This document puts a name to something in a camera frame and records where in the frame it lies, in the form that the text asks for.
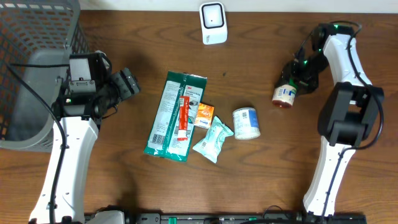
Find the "green lid glass jar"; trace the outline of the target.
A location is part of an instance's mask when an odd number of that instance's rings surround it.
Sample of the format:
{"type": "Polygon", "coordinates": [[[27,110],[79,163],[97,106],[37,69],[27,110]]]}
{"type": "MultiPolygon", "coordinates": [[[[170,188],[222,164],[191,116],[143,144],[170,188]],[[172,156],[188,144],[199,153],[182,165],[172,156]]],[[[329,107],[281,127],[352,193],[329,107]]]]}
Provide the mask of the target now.
{"type": "Polygon", "coordinates": [[[291,108],[293,107],[296,93],[297,90],[292,85],[285,84],[277,87],[274,90],[272,104],[280,108],[291,108]]]}

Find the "red sachet packet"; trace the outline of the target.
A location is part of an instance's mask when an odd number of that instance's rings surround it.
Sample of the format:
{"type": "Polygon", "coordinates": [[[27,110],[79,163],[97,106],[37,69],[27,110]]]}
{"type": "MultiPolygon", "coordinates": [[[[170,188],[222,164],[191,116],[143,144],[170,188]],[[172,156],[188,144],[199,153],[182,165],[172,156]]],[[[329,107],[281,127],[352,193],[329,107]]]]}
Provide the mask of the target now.
{"type": "Polygon", "coordinates": [[[187,129],[188,129],[188,113],[189,113],[189,97],[181,96],[179,98],[180,103],[180,115],[179,115],[179,124],[178,124],[178,133],[177,140],[178,141],[187,141],[187,129]]]}

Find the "green white pouch packet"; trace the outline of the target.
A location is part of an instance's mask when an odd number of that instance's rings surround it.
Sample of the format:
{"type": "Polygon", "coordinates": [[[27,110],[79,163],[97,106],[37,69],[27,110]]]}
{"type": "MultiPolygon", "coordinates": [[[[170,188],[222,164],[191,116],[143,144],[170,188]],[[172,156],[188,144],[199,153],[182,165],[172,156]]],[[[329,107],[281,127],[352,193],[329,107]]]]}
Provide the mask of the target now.
{"type": "Polygon", "coordinates": [[[198,105],[203,99],[207,78],[169,71],[144,154],[185,162],[187,160],[198,105]],[[178,141],[179,98],[189,97],[187,141],[178,141]]]}

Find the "white blue label container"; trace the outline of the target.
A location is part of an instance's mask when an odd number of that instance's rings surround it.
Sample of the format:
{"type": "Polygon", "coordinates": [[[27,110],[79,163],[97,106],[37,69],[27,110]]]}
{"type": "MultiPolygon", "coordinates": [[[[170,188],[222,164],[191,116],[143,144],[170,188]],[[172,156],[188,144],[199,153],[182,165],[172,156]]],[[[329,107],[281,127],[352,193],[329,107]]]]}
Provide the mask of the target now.
{"type": "Polygon", "coordinates": [[[249,140],[261,135],[257,113],[254,108],[240,108],[233,111],[234,137],[249,140]]]}

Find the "orange snack box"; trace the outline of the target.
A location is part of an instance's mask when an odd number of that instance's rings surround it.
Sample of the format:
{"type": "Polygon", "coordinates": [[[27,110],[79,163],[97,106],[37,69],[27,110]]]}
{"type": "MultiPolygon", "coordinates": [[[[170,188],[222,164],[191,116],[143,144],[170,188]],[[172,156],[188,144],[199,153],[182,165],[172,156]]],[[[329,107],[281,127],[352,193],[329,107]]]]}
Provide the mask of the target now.
{"type": "Polygon", "coordinates": [[[215,107],[199,103],[194,125],[199,128],[209,129],[213,119],[215,107]]]}

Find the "mint green wipes pack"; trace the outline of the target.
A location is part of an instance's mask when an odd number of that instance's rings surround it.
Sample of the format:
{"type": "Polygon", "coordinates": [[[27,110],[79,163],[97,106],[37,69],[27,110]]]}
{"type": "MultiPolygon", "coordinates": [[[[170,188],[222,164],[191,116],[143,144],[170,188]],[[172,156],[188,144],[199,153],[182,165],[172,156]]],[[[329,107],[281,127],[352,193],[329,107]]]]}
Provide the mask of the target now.
{"type": "Polygon", "coordinates": [[[193,150],[216,164],[225,139],[233,134],[233,131],[215,116],[206,136],[193,146],[193,150]]]}

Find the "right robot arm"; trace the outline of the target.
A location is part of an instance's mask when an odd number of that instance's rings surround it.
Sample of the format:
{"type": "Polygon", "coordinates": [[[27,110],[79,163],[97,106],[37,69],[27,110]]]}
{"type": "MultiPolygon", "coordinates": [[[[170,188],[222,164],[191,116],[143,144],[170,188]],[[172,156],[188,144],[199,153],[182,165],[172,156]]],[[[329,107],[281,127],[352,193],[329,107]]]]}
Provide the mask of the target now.
{"type": "Polygon", "coordinates": [[[356,51],[357,22],[320,23],[306,38],[313,53],[305,55],[302,43],[283,67],[275,84],[272,104],[291,108],[299,95],[313,93],[319,74],[330,68],[333,90],[318,117],[321,151],[310,188],[303,198],[308,222],[334,220],[335,199],[356,151],[373,146],[384,126],[384,91],[366,76],[356,51]]]}

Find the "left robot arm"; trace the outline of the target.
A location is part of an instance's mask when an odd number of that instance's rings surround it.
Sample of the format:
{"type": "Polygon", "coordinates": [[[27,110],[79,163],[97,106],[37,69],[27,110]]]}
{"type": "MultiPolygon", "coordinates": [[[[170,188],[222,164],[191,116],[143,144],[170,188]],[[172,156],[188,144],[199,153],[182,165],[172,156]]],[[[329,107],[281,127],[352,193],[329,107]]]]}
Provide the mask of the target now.
{"type": "Polygon", "coordinates": [[[99,129],[93,119],[80,116],[62,118],[67,148],[62,134],[53,126],[53,148],[44,186],[29,223],[86,223],[84,194],[91,151],[99,129]]]}

